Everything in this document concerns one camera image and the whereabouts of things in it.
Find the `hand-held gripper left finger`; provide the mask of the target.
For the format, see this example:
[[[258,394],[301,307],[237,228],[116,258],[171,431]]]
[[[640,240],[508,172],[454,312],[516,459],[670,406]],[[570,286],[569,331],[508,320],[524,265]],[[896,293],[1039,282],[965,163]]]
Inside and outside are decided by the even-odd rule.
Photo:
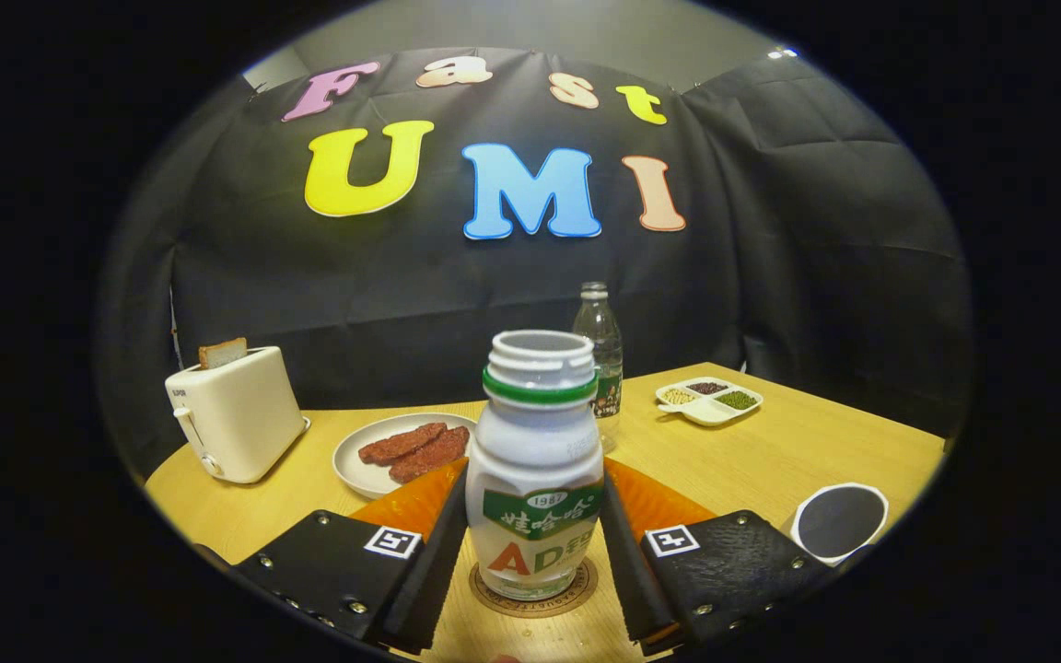
[[[316,509],[233,571],[325,629],[421,655],[466,533],[467,463],[447,463],[353,514]]]

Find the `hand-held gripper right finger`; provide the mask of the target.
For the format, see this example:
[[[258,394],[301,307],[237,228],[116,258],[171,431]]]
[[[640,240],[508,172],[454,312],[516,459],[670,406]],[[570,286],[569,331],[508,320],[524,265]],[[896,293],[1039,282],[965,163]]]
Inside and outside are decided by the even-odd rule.
[[[834,578],[750,509],[715,514],[626,463],[603,463],[601,525],[624,626],[644,655],[720,646]]]

